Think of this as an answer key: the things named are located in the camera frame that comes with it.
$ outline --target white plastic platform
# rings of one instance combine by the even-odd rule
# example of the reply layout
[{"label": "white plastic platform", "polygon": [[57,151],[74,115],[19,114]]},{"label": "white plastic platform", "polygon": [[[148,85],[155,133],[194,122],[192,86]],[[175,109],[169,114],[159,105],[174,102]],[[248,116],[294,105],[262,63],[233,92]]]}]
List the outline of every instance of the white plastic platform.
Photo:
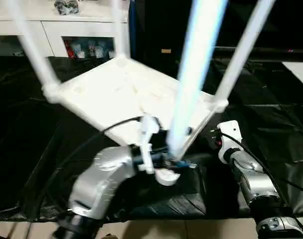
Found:
[{"label": "white plastic platform", "polygon": [[[169,129],[178,81],[126,57],[112,59],[60,85],[60,103],[103,130],[148,113]],[[202,92],[190,127],[196,128],[210,113],[212,95]],[[138,143],[141,124],[130,122],[106,135],[120,145]]]}]

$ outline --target white pvc pipe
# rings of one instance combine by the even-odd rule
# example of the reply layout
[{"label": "white pvc pipe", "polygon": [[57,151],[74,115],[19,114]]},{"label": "white pvc pipe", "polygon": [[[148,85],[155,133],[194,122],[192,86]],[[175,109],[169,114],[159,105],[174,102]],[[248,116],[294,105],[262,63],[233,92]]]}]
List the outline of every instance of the white pvc pipe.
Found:
[{"label": "white pvc pipe", "polygon": [[259,0],[228,65],[214,102],[228,99],[276,0]]},{"label": "white pvc pipe", "polygon": [[179,91],[170,131],[169,152],[176,157],[186,139],[199,89],[205,80],[227,0],[194,0],[178,73]]},{"label": "white pvc pipe", "polygon": [[31,30],[24,20],[19,2],[20,0],[7,0],[7,8],[17,28],[23,34],[19,36],[19,40],[42,84],[44,95],[50,102],[55,102],[55,94],[60,81],[57,79],[49,61],[42,56],[42,52],[38,48]]},{"label": "white pvc pipe", "polygon": [[124,55],[124,34],[122,27],[122,11],[120,8],[120,1],[122,0],[112,0],[112,9],[113,9],[113,17],[115,21],[115,37],[114,37],[114,45],[116,56]]},{"label": "white pvc pipe", "polygon": [[230,95],[232,88],[234,87],[239,74],[246,63],[248,56],[260,34],[262,27],[272,9],[275,0],[259,0],[255,9],[253,10],[247,27],[241,37],[236,52],[234,53],[231,62],[227,68],[225,75],[223,76],[222,82],[216,92],[213,101],[213,109],[203,119],[198,128],[194,129],[192,135],[188,138],[180,154],[177,156],[177,160],[182,159],[188,148],[197,138],[198,134],[207,125],[214,114],[219,111],[219,102],[226,101]]}]

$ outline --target white cabinet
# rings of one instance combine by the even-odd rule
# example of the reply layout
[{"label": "white cabinet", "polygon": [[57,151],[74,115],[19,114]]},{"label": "white cabinet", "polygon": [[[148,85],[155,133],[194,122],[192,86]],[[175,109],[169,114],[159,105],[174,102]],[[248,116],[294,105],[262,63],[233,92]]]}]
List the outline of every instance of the white cabinet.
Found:
[{"label": "white cabinet", "polygon": [[[127,24],[129,0],[119,1],[121,3],[120,13],[124,32],[123,42],[125,53],[129,56],[130,45]],[[21,47],[17,37],[15,37],[20,35],[21,32],[11,21],[12,17],[7,11],[5,2],[0,1],[0,55],[11,55],[8,52],[15,52],[16,49]],[[79,1],[78,4],[80,8],[78,14],[60,15],[51,0],[20,0],[22,13],[28,21],[33,36],[44,56],[71,56],[73,53],[68,44],[72,46],[82,45],[84,52],[88,52],[88,48],[91,47],[99,48],[97,51],[94,49],[91,52],[90,56],[92,57],[93,54],[101,52],[102,48],[104,54],[107,51],[113,51],[113,39],[116,31],[113,23],[111,1],[83,0]]]},{"label": "white cabinet", "polygon": [[[53,56],[52,49],[47,40],[43,26],[40,21],[29,21],[28,25],[33,32],[33,37],[44,56]],[[22,35],[12,21],[0,21],[0,55],[12,55],[21,49],[16,36]]]},{"label": "white cabinet", "polygon": [[[67,41],[83,42],[88,48],[88,41],[91,38],[94,41],[106,41],[107,45],[112,42],[116,36],[115,24],[112,22],[71,22],[71,21],[43,21],[44,30],[48,41],[52,47],[54,56],[68,57],[66,43]],[[125,52],[130,55],[128,24],[122,23],[123,26],[123,42],[125,44]]]}]

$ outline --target black tarp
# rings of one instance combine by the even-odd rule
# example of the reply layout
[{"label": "black tarp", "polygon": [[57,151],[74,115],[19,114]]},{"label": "black tarp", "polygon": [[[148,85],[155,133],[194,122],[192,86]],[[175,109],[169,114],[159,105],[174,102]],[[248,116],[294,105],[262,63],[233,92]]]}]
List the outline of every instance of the black tarp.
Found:
[{"label": "black tarp", "polygon": [[[62,81],[100,62],[50,58]],[[204,89],[214,93],[228,62],[212,61]],[[215,115],[189,156],[199,167],[184,171],[171,187],[143,173],[124,182],[107,221],[129,219],[222,219],[249,217],[228,166],[217,158],[209,130],[237,120],[243,142],[279,177],[303,187],[303,84],[281,63],[249,62],[223,114]],[[25,58],[0,57],[0,220],[53,221],[66,207],[73,182],[102,148],[107,137],[91,142],[58,174],[47,190],[40,216],[37,200],[55,166],[96,129],[60,105],[49,104]],[[277,180],[297,216],[303,216],[303,192]]]}]

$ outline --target red object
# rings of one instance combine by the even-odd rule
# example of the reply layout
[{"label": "red object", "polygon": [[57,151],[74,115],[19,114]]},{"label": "red object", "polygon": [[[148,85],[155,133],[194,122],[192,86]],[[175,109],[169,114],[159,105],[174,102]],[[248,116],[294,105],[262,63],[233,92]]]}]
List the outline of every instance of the red object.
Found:
[{"label": "red object", "polygon": [[64,41],[65,47],[66,47],[66,51],[67,51],[67,55],[69,58],[75,58],[75,54],[73,49],[69,46],[68,41]]}]

